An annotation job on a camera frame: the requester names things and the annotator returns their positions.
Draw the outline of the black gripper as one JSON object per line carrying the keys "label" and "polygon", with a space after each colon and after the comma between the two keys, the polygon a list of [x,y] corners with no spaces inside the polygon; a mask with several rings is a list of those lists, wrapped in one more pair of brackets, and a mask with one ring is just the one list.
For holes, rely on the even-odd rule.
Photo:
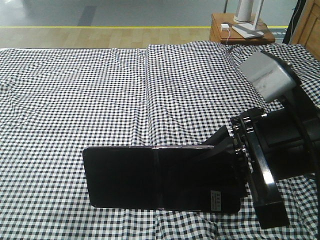
{"label": "black gripper", "polygon": [[[276,183],[314,174],[320,188],[320,118],[280,109],[253,108],[231,118],[238,143],[248,152],[248,184],[262,229],[290,224]],[[228,128],[191,148],[177,148],[167,167],[169,200],[239,200],[247,196],[244,162],[236,155]]]}

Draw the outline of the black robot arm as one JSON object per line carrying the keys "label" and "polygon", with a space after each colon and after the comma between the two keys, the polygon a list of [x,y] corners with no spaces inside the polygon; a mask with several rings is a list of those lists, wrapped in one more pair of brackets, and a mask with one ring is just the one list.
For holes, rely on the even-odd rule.
{"label": "black robot arm", "polygon": [[166,175],[169,209],[231,214],[251,195],[262,229],[289,225],[276,182],[320,173],[320,111],[282,59],[257,51],[239,66],[266,102],[231,118],[199,146],[180,148]]}

